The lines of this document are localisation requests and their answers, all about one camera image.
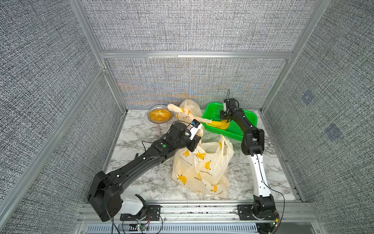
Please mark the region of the banana print plastic bag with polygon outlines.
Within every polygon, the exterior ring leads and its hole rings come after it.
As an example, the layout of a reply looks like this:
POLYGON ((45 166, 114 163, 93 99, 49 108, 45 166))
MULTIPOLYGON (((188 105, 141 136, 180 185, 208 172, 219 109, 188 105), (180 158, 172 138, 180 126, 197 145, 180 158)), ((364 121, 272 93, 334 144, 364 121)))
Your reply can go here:
POLYGON ((232 143, 221 135, 217 142, 199 144, 193 152, 178 150, 171 177, 195 192, 225 199, 230 187, 226 172, 233 156, 232 143))
POLYGON ((203 118, 203 113, 200 106, 191 99, 184 100, 180 106, 174 104, 167 105, 168 110, 174 112, 177 116, 177 119, 185 122, 192 122, 197 120, 200 123, 212 123, 212 120, 203 118))

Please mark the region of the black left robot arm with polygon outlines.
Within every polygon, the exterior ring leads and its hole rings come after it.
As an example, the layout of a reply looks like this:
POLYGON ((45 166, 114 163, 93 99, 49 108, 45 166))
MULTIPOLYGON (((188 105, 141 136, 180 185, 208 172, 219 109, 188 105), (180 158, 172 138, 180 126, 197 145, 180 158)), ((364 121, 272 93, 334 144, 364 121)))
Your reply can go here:
POLYGON ((191 128, 188 129, 188 126, 180 121, 173 123, 168 132, 154 141, 142 155, 117 170, 107 174, 100 171, 94 176, 88 201, 101 221, 109 221, 122 207, 125 208, 126 214, 132 215, 143 210, 145 201, 136 196, 141 206, 131 211, 130 202, 122 196, 123 192, 141 175, 167 161, 178 150, 186 148, 193 152, 201 140, 197 133, 203 125, 197 120, 193 120, 190 125, 191 128))

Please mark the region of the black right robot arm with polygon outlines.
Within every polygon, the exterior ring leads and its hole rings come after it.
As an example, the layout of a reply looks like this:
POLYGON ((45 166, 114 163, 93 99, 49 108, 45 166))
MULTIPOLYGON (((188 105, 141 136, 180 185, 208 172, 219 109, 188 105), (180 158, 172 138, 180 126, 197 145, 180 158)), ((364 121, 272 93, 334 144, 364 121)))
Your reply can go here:
POLYGON ((241 149, 250 160, 254 182, 252 215, 263 220, 276 212, 274 197, 267 183, 264 169, 265 132, 257 128, 245 115, 234 98, 224 100, 221 120, 234 121, 243 132, 241 149))

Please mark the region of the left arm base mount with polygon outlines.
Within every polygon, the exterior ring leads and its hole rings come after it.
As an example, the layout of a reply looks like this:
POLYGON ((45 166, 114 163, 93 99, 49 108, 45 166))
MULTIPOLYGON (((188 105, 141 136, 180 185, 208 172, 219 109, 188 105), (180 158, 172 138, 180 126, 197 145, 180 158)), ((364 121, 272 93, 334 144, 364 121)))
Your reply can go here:
POLYGON ((149 205, 140 195, 121 195, 123 200, 120 208, 121 221, 159 221, 160 205, 149 205))

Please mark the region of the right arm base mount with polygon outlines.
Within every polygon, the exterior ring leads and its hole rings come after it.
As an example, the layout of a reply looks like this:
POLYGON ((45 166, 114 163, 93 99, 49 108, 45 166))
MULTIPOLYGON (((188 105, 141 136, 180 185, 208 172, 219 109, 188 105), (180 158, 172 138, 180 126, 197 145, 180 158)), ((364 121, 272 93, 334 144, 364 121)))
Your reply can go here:
POLYGON ((242 204, 237 206, 240 220, 272 220, 280 219, 274 203, 260 204, 255 201, 253 204, 242 204))

